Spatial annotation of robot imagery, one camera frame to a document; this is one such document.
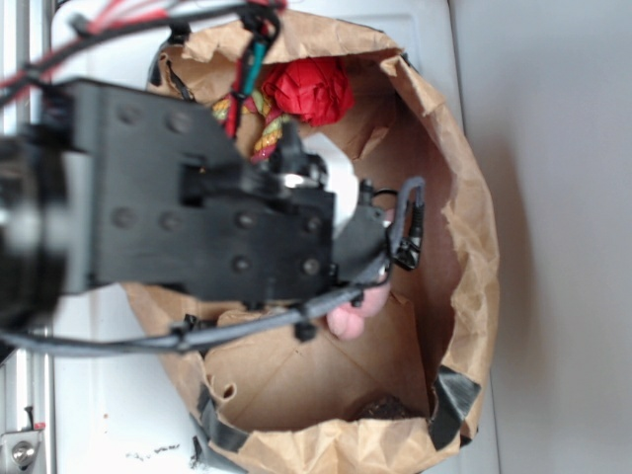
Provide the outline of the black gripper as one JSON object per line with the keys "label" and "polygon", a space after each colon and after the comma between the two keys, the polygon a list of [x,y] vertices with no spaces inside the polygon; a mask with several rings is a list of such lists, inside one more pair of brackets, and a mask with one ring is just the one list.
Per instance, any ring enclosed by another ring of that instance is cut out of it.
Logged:
{"label": "black gripper", "polygon": [[43,91],[1,142],[1,322],[114,282],[202,301],[304,301],[372,281],[381,209],[324,135],[252,164],[205,107],[90,80]]}

